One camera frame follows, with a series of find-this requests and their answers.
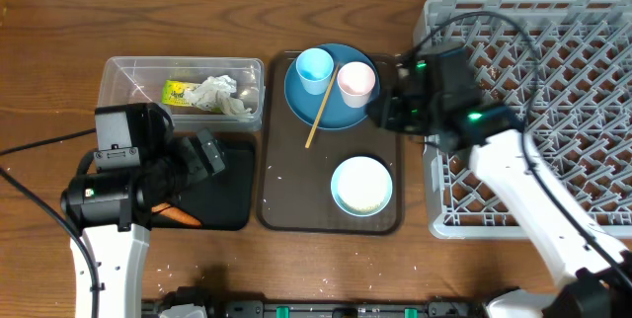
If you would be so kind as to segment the orange carrot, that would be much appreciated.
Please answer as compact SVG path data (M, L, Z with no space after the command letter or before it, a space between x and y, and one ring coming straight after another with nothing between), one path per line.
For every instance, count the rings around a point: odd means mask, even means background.
M161 203L153 206L152 213L166 216L167 218L175 220L181 224L185 224L186 226L201 227L201 222L198 219L169 203Z

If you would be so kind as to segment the wooden chopstick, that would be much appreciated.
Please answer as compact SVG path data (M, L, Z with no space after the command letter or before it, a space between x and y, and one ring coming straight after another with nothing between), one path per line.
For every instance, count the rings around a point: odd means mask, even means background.
M335 80L336 80L336 77L337 77L338 72L339 72L339 70L340 70L340 67L341 67L341 64L340 64L340 63L338 63L338 64L336 64L336 66L335 66L335 68L334 68L334 71L333 71L333 73L332 73L332 76L331 76L330 82L329 82L329 84L328 84L328 86L327 86L327 89L326 89L325 94L324 94L324 96L323 96L323 99L322 99L321 105L320 105L320 107L319 107L318 113L317 113L317 115L316 115L316 117L315 117L315 119L314 119L314 121L313 121L313 123L312 123L311 129L310 129L310 132L309 132L308 137L307 137L307 139L306 139L306 142L305 142L305 145L304 145L305 149L309 149L309 148L310 148L310 146L311 146L311 144L312 144L313 138L314 138L315 133L316 133L316 131L317 131L318 127L319 127L320 120L321 120L322 115L323 115L323 113L324 113L324 111L325 111L325 108L326 108L326 106L327 106L328 99L329 99L329 97L330 97L330 94L331 94L331 91L332 91L332 89L333 89L333 85L334 85L334 83L335 83Z

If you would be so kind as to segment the light blue bowl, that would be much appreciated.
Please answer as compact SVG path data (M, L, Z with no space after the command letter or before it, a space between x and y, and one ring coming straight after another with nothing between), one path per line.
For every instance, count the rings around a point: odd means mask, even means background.
M340 210L355 217L370 217L389 204L394 185L388 169L380 161L355 156L335 169L330 190Z

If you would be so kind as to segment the white tissue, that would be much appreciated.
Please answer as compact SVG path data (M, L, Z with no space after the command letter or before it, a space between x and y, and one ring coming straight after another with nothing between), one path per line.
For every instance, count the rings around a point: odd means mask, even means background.
M203 111L220 110L229 116L246 116L252 113L244 103L233 94L237 92L237 81L228 75L209 76L191 90L184 92L184 100Z

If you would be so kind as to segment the foil snack wrapper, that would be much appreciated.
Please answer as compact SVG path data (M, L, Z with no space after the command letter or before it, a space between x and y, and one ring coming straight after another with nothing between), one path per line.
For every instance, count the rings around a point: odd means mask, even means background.
M188 100L186 94L197 87L196 83L167 80L162 90L161 103L174 107L191 107L193 103Z

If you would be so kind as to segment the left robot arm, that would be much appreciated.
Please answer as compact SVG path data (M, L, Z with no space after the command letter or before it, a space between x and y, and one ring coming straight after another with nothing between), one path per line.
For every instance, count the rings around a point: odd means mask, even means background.
M75 259L79 317L138 317L152 220L163 215L200 228L180 208L182 192L226 168L224 152L207 129L172 138L143 156L142 146L92 149L80 160L60 199L79 239Z

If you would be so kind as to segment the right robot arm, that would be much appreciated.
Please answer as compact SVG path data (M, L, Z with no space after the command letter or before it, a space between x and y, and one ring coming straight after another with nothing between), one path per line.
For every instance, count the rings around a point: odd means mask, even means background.
M425 81L404 93L383 90L366 113L379 127L435 135L441 151L465 152L468 169L502 201L544 261L555 295L514 289L485 303L487 316L631 315L630 250L575 201L508 106L484 103L474 85Z

